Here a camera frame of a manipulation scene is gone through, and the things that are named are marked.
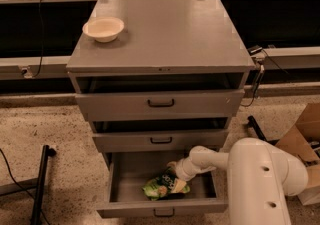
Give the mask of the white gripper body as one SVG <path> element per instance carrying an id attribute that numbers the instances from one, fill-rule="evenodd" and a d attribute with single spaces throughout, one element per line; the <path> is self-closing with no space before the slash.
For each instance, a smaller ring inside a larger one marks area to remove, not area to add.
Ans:
<path id="1" fill-rule="evenodd" d="M 201 169 L 190 158 L 183 158 L 176 162 L 175 172 L 179 179 L 188 182 L 200 174 Z"/>

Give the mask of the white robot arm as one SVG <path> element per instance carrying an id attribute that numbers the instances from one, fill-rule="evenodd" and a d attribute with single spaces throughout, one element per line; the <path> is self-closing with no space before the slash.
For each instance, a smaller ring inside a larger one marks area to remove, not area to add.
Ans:
<path id="1" fill-rule="evenodd" d="M 286 198 L 308 183 L 300 159 L 256 138 L 238 140 L 227 153 L 196 146 L 169 165 L 183 181 L 226 171 L 230 225 L 291 225 Z"/>

